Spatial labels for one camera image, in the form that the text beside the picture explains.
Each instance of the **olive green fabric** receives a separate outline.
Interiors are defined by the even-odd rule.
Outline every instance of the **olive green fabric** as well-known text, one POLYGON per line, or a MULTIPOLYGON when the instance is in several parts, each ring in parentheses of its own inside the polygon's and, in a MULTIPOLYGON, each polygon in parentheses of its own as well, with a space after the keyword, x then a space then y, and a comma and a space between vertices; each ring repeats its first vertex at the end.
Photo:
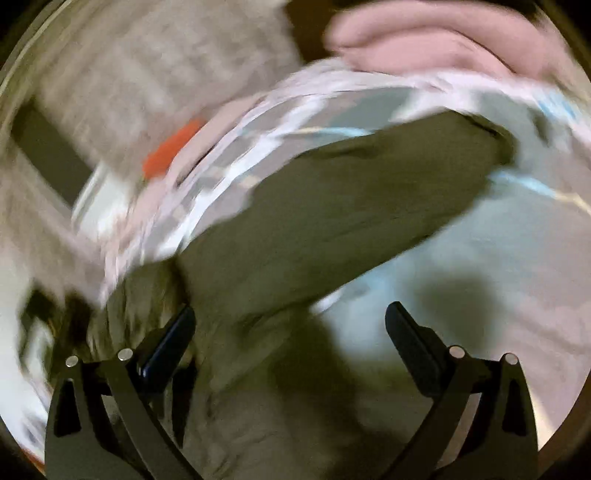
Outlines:
POLYGON ((470 208, 513 155, 507 131, 455 112, 308 151, 238 216, 130 275, 93 325, 93 355, 137 344, 183 284, 200 369, 183 453, 202 476, 376 478, 402 441, 359 421, 355 381, 309 307, 470 208))

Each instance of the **silver rivet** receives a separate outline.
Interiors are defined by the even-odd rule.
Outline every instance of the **silver rivet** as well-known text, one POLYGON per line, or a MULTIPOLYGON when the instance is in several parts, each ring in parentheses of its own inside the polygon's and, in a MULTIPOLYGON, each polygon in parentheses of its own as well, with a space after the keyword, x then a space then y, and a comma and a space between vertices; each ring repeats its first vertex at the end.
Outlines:
POLYGON ((126 362, 131 357, 133 357, 133 355, 134 351, 131 348, 124 348, 123 350, 119 351, 119 353, 117 354, 117 358, 122 362, 126 362))
POLYGON ((505 354, 505 361, 509 365, 517 365, 519 363, 519 359, 517 358, 517 355, 514 353, 506 353, 505 354))
POLYGON ((449 348, 449 354, 453 358, 457 358, 459 360, 460 358, 464 358, 466 356, 466 351, 459 345, 452 345, 449 348))
POLYGON ((78 357, 76 355, 69 356, 66 358, 66 367, 72 368, 78 364, 78 357))

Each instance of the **pink fabric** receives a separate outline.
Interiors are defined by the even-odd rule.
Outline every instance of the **pink fabric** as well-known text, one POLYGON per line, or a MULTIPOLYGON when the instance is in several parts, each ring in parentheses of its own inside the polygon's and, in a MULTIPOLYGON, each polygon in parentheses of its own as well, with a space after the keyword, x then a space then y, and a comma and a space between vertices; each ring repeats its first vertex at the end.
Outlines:
POLYGON ((449 68, 473 70, 502 78, 512 75, 491 52, 449 30, 430 28, 385 35, 364 47, 340 49, 357 70, 391 75, 449 68))
POLYGON ((368 59, 364 61, 373 67, 372 71, 376 71, 376 66, 381 66, 377 71, 385 73, 393 73, 390 69, 397 59, 406 61, 408 65, 438 64, 453 67, 454 64, 445 64, 444 60, 453 63, 458 62, 459 57, 463 58, 462 62, 479 70, 497 71, 498 66, 492 65, 490 57, 483 55, 483 50, 490 51, 491 55, 518 75, 540 79, 548 69, 546 41, 529 20, 514 10, 478 2, 376 2, 335 15, 327 29, 325 43, 329 50, 340 53, 345 60, 348 59, 350 49, 355 48, 356 58, 367 54, 368 59), (392 40, 384 44, 385 37, 395 38, 396 35, 409 35, 416 29, 428 28, 460 34, 482 49, 468 46, 464 40, 451 35, 445 37, 443 46, 431 43, 427 38, 417 37, 415 40, 421 42, 421 47, 415 53, 422 59, 410 61, 411 52, 402 51, 403 46, 409 48, 408 36, 404 40, 392 40), (435 48, 443 55, 443 59, 435 59, 429 48, 435 48), (470 60, 467 60, 466 50, 473 51, 470 60))

